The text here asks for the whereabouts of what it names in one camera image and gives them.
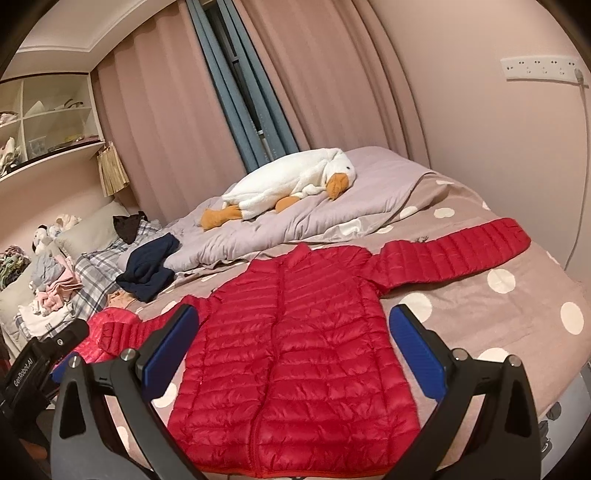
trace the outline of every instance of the pink wall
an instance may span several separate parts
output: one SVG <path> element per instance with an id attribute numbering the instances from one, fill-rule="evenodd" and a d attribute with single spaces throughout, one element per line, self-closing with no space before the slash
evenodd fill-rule
<path id="1" fill-rule="evenodd" d="M 103 197 L 96 159 L 34 166 L 0 183 L 0 250 L 19 245 L 31 253 L 37 227 L 50 225 L 61 213 L 82 218 L 110 199 Z"/>
<path id="2" fill-rule="evenodd" d="M 583 197 L 579 88 L 507 82 L 500 65 L 503 57 L 578 56 L 564 31 L 535 0 L 371 3 L 410 81 L 432 167 L 477 190 L 499 215 L 516 218 L 564 265 Z M 589 91 L 587 104 L 591 109 Z M 591 287 L 589 247 L 591 211 L 569 268 Z"/>

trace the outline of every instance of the goose plush toy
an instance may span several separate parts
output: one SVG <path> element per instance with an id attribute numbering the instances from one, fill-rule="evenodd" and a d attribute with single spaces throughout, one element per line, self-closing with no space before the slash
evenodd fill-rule
<path id="1" fill-rule="evenodd" d="M 228 220 L 250 220 L 321 192 L 336 200 L 355 181 L 353 164 L 340 148 L 297 152 L 249 173 L 224 195 L 222 210 L 207 209 L 201 226 L 209 230 Z"/>

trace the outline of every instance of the electrical socket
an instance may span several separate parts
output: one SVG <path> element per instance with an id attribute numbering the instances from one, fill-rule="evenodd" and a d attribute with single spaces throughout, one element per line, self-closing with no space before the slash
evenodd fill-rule
<path id="1" fill-rule="evenodd" d="M 578 83 L 574 74 L 580 59 L 560 55 L 538 55 L 502 59 L 503 72 L 508 80 L 549 80 Z"/>

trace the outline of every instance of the blue curtain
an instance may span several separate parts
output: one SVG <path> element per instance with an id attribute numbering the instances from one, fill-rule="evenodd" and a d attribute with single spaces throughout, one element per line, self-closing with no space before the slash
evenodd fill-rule
<path id="1" fill-rule="evenodd" d="M 231 0 L 217 0 L 217 5 L 236 52 L 244 83 L 252 99 L 268 151 L 259 137 L 243 94 L 238 88 L 201 3 L 199 0 L 187 0 L 191 20 L 230 131 L 246 170 L 250 173 L 276 158 L 297 152 L 298 146 L 236 7 Z"/>

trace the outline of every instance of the power cord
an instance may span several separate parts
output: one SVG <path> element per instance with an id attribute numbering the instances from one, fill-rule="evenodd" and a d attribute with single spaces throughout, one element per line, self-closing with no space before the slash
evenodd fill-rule
<path id="1" fill-rule="evenodd" d="M 589 145 L 589 111 L 587 110 L 587 101 L 585 97 L 585 79 L 583 76 L 583 72 L 580 69 L 574 70 L 574 75 L 577 77 L 577 82 L 579 83 L 579 88 L 581 90 L 581 98 L 583 99 L 583 109 L 585 112 L 585 132 L 587 138 L 587 157 L 586 157 L 586 165 L 585 165 L 585 183 L 584 183 L 584 190 L 583 190 L 583 203 L 581 204 L 581 215 L 579 217 L 579 227 L 577 228 L 577 236 L 574 238 L 573 249 L 570 251 L 570 255 L 564 265 L 564 269 L 566 270 L 569 267 L 570 261 L 573 259 L 574 251 L 579 244 L 579 237 L 581 236 L 581 230 L 583 229 L 583 217 L 585 213 L 585 203 L 587 202 L 587 190 L 589 188 L 589 163 L 590 163 L 590 154 L 591 154 L 591 147 Z"/>

